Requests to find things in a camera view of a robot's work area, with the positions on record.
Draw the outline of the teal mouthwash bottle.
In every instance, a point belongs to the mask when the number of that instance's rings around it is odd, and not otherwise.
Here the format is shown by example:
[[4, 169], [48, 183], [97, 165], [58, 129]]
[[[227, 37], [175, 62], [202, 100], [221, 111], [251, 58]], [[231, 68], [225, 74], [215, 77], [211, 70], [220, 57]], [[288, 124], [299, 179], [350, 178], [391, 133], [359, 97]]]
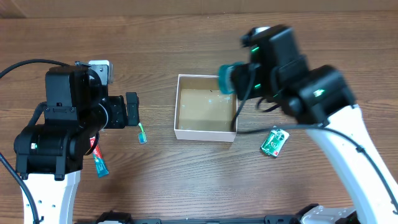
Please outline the teal mouthwash bottle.
[[220, 92], [225, 95], [230, 95], [234, 93], [233, 82], [231, 81], [231, 76], [233, 70], [239, 66], [243, 65], [244, 62], [235, 62], [231, 65], [222, 65], [218, 70], [218, 86]]

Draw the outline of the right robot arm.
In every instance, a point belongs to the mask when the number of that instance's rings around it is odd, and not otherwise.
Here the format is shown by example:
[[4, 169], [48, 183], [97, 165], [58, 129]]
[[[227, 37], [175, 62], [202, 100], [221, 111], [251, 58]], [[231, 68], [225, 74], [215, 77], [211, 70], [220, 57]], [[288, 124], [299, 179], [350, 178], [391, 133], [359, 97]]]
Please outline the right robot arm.
[[228, 81], [237, 98], [278, 106], [295, 118], [326, 155], [349, 193], [360, 223], [397, 222], [397, 182], [376, 149], [361, 108], [341, 72], [310, 69], [291, 27], [256, 27], [241, 39], [248, 63], [236, 63]]

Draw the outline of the green white soap packet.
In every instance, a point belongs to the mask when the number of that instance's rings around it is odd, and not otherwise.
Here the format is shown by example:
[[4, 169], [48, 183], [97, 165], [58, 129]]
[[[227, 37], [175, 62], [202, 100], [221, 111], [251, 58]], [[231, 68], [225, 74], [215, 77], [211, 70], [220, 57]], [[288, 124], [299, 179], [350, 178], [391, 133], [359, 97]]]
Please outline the green white soap packet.
[[274, 126], [261, 146], [262, 152], [268, 156], [277, 157], [289, 136], [287, 131]]

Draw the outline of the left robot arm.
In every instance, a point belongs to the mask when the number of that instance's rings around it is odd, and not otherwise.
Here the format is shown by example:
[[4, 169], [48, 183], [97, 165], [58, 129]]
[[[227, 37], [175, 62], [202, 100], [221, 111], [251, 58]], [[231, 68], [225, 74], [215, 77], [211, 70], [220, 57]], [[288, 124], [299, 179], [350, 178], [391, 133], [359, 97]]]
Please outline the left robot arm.
[[109, 74], [99, 65], [52, 67], [46, 102], [15, 138], [16, 171], [25, 223], [71, 223], [83, 158], [102, 129], [139, 124], [137, 93], [110, 96]]

